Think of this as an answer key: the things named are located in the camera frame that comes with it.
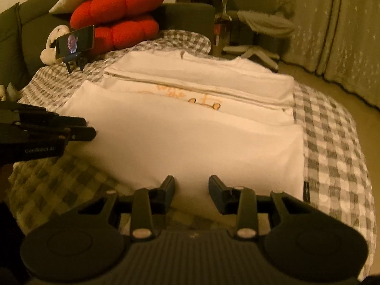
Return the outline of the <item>white Pooh t-shirt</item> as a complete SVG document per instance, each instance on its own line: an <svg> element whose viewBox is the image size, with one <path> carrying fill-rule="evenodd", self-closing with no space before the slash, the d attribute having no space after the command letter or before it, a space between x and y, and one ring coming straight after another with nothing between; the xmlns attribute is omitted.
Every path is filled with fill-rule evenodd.
<svg viewBox="0 0 380 285"><path fill-rule="evenodd" d="M68 150L132 189L174 176L173 207L221 221L208 180L260 195L303 198L303 127L295 82L253 62L172 52L130 52L100 83L82 83L59 113L97 131Z"/></svg>

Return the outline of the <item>folded beige blanket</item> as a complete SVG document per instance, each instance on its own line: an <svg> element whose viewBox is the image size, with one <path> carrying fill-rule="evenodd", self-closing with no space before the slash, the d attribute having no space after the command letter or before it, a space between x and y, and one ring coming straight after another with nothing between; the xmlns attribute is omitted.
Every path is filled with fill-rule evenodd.
<svg viewBox="0 0 380 285"><path fill-rule="evenodd" d="M21 94L12 83L9 83L7 87L0 85L0 99L1 101L17 102L21 99Z"/></svg>

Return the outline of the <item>grey checkered bed quilt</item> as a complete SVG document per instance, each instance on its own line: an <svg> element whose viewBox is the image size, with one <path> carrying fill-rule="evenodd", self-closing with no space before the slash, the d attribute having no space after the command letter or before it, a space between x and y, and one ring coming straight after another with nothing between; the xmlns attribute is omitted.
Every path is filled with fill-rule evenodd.
<svg viewBox="0 0 380 285"><path fill-rule="evenodd" d="M99 82L104 69L123 54L123 50L109 52L73 73L62 65L43 67L21 91L21 101L55 111L84 81ZM363 235L369 250L360 273L365 278L374 261L377 225L356 124L340 103L307 85L296 84L294 96L295 122L304 130L305 199ZM9 181L6 204L23 233L107 190L132 193L129 187L70 154L16 163Z"/></svg>

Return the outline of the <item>white flower plush cushion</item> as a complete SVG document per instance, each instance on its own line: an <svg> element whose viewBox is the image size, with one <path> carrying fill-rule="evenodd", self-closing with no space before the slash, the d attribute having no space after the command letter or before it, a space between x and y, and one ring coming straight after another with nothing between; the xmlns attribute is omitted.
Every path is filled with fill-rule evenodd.
<svg viewBox="0 0 380 285"><path fill-rule="evenodd" d="M45 65L54 65L62 62L62 58L55 58L55 52L57 48L57 39L63 35L66 35L70 32L68 26L62 24L56 26L52 32L49 34L46 41L46 47L42 50L40 54L41 62Z"/></svg>

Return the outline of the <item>smartphone playing video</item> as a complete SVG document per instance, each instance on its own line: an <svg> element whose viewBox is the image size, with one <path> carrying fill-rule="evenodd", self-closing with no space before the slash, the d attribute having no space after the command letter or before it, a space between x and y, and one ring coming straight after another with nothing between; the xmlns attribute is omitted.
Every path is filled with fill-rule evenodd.
<svg viewBox="0 0 380 285"><path fill-rule="evenodd" d="M57 38L55 58L68 57L93 49L95 44L95 26L86 26Z"/></svg>

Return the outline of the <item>red knitted cushion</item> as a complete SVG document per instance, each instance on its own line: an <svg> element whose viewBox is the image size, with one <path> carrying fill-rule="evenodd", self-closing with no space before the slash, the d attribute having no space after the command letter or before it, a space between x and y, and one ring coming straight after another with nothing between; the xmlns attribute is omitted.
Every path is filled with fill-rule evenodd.
<svg viewBox="0 0 380 285"><path fill-rule="evenodd" d="M70 26L76 30L95 26L95 45L90 55L130 48L153 39L159 24L151 12L164 0L87 0L71 15Z"/></svg>

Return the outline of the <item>grey garment on chair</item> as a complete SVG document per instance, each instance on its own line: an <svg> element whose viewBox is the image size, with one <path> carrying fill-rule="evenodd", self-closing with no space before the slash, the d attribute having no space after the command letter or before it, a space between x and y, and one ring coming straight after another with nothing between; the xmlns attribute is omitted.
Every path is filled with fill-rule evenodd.
<svg viewBox="0 0 380 285"><path fill-rule="evenodd" d="M256 33L286 38L294 31L294 23L285 17L260 12L239 10L238 19Z"/></svg>

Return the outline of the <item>grey star curtain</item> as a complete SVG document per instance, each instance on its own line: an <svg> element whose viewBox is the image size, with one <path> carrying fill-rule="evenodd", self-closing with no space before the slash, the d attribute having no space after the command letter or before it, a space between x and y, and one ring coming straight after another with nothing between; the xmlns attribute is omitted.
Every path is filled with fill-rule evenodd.
<svg viewBox="0 0 380 285"><path fill-rule="evenodd" d="M379 106L379 0L278 0L295 30L285 62Z"/></svg>

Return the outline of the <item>grey office chair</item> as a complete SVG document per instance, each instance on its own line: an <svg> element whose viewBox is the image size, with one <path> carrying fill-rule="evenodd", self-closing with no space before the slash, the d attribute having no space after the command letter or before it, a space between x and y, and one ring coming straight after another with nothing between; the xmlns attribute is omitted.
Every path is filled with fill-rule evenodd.
<svg viewBox="0 0 380 285"><path fill-rule="evenodd" d="M276 6L276 0L222 0L222 19L246 24L252 32L276 39L290 37L294 23Z"/></svg>

